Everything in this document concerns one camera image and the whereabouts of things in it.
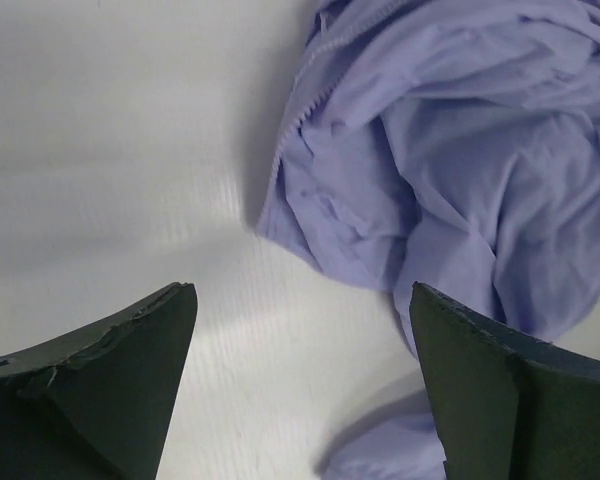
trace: white surface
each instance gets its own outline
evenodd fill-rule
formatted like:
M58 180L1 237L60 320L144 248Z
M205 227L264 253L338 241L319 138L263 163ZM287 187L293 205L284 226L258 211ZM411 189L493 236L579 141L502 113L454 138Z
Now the white surface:
M312 479L421 386L386 298L250 232L312 3L0 0L0 354L195 283L160 480Z

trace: purple fabric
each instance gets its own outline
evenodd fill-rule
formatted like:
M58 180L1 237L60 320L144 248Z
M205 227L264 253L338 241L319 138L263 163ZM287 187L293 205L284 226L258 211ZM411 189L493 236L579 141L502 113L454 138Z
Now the purple fabric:
M600 293L600 3L322 1L258 232L391 292L414 281L545 340ZM345 447L324 480L440 480L431 415Z

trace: lavender cloth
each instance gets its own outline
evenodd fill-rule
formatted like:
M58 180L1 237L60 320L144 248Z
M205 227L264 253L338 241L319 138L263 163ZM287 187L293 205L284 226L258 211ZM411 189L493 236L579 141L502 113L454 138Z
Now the lavender cloth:
M322 1L258 232L332 278L414 281L545 340L600 293L600 3ZM433 418L324 480L441 480Z

